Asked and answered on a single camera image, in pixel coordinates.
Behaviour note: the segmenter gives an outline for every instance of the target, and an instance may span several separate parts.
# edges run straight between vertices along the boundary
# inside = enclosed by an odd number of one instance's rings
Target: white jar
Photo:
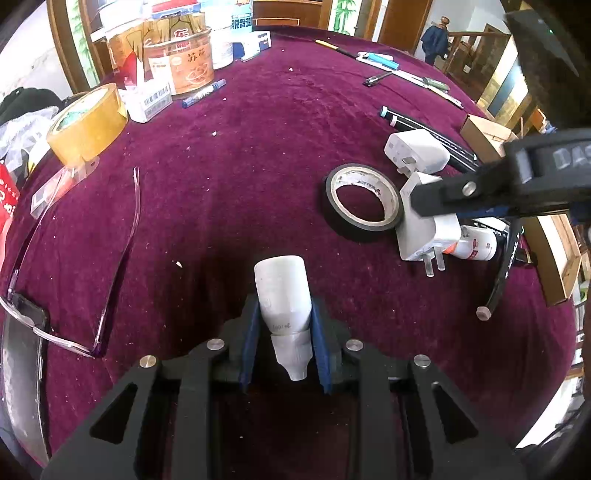
[[[232,51],[232,8],[207,7],[205,24],[212,29],[209,34],[212,45],[213,69],[221,69],[234,61]]]

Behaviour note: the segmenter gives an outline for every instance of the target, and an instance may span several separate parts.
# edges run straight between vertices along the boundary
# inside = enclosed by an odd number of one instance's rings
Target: metal screw
[[[352,338],[351,340],[347,340],[345,347],[347,347],[347,350],[351,350],[352,352],[359,352],[363,349],[363,342],[361,340]]]
[[[224,347],[225,343],[221,338],[212,338],[207,343],[207,348],[210,350],[221,350]]]
[[[414,364],[420,368],[427,368],[431,365],[431,359],[427,355],[417,355],[414,358]]]
[[[464,194],[464,197],[471,197],[475,191],[476,191],[476,182],[475,181],[469,181],[468,183],[466,183],[464,185],[464,188],[462,188],[462,193]]]
[[[146,355],[139,361],[139,365],[141,368],[152,368],[157,362],[158,359],[154,355]]]

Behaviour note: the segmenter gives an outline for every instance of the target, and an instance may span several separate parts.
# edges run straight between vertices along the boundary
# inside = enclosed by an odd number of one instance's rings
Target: round table
[[[481,115],[478,108],[455,85],[450,93],[465,111],[395,76],[367,88],[363,80],[379,72],[317,38],[391,54],[403,70],[451,83],[387,46],[277,27],[270,50],[216,72],[228,81],[219,92],[186,110],[177,101],[145,125],[130,121],[98,169],[48,212],[17,284],[47,309],[58,335],[91,345],[131,228],[132,170],[139,167],[141,219],[106,355],[48,349],[54,451],[142,356],[183,355],[239,316],[255,291],[254,264],[283,254],[304,258],[313,295],[356,337],[398,358],[428,355],[508,441],[519,441],[550,401],[572,360],[574,315],[570,303],[545,305],[535,270],[514,268],[493,318],[480,322],[475,310],[488,298],[497,261],[448,257],[447,270],[427,278],[421,262],[401,260],[394,234],[372,244],[348,241],[320,208],[323,178],[344,163],[367,164],[404,184],[384,154],[394,130],[378,116],[382,105],[461,144],[466,114]],[[33,226],[31,197],[59,168],[49,154],[22,191],[4,292]],[[269,397],[278,402],[256,392],[228,400],[228,475],[343,478],[348,412],[299,388]]]

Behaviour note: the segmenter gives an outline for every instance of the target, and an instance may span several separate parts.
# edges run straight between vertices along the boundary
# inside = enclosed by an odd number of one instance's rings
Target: black cable
[[[567,427],[568,425],[570,425],[581,413],[581,410],[583,408],[583,405],[585,405],[585,402],[581,403],[581,406],[579,408],[577,408],[577,410],[570,416],[570,418],[565,421],[564,423],[562,423],[561,425],[559,425],[552,433],[550,433],[550,435],[548,435],[544,440],[542,440],[538,445],[536,445],[535,447],[533,447],[529,452],[527,452],[524,455],[524,458],[529,457],[532,453],[537,452],[540,448],[542,448],[547,442],[548,440],[550,440],[554,435],[556,435],[557,433],[562,432],[562,430],[564,430],[565,427]]]

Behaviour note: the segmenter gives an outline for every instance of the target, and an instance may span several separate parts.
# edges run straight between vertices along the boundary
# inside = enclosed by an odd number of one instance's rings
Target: person
[[[439,25],[432,25],[424,33],[421,41],[423,42],[423,52],[425,52],[425,62],[429,65],[435,65],[435,59],[439,55],[443,58],[447,54],[449,44],[447,42],[447,26],[449,18],[442,17]]]

